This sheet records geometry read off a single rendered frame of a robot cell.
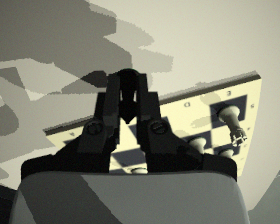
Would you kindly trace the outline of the chessboard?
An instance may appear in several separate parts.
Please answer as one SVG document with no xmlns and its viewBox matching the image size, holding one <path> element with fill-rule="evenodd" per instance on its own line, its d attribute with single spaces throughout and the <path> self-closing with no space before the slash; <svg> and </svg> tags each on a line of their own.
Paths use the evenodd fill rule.
<svg viewBox="0 0 280 224">
<path fill-rule="evenodd" d="M 204 153 L 219 156 L 221 151 L 232 149 L 237 177 L 241 176 L 254 130 L 261 82 L 258 74 L 161 100 L 161 118 L 170 124 L 172 133 L 188 144 L 195 137 L 204 137 Z M 246 143 L 242 139 L 244 144 L 240 146 L 237 142 L 233 146 L 227 124 L 218 117 L 220 110 L 228 105 L 238 107 L 237 118 L 247 136 Z M 61 149 L 82 134 L 88 121 L 49 131 L 45 137 Z M 135 168 L 147 169 L 145 153 L 136 145 L 136 117 L 129 125 L 121 118 L 120 145 L 111 153 L 109 173 L 132 173 Z"/>
</svg>

